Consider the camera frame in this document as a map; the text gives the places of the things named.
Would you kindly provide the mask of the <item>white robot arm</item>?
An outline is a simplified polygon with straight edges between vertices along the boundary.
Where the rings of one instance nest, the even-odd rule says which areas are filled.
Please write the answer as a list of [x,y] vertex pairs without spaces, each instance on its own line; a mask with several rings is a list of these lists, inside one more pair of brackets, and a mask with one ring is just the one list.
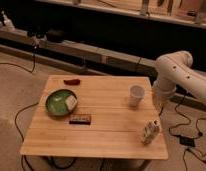
[[193,95],[206,108],[206,76],[191,68],[193,57],[188,51],[159,56],[155,61],[156,80],[152,86],[153,104],[164,107],[175,95],[177,85]]

